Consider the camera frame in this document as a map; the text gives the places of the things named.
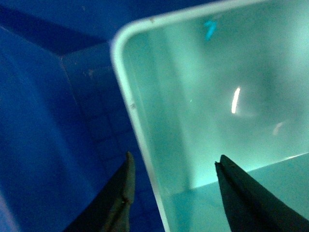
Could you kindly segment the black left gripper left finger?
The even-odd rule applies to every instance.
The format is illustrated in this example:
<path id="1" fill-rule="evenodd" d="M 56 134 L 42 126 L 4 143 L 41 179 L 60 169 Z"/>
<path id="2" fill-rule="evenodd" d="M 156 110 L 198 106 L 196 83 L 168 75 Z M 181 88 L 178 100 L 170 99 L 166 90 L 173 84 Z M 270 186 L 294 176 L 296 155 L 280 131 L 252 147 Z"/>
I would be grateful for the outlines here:
<path id="1" fill-rule="evenodd" d="M 135 161 L 126 160 L 89 206 L 64 230 L 66 232 L 128 232 L 130 208 L 135 197 Z"/>

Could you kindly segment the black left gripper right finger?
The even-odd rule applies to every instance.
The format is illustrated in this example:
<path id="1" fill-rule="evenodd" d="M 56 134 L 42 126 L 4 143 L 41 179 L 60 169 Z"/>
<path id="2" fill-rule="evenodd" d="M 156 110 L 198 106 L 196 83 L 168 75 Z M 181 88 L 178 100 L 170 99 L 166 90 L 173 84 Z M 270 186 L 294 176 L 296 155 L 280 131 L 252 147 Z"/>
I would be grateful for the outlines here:
<path id="1" fill-rule="evenodd" d="M 307 232 L 309 221 L 288 207 L 226 155 L 215 163 L 233 232 Z"/>

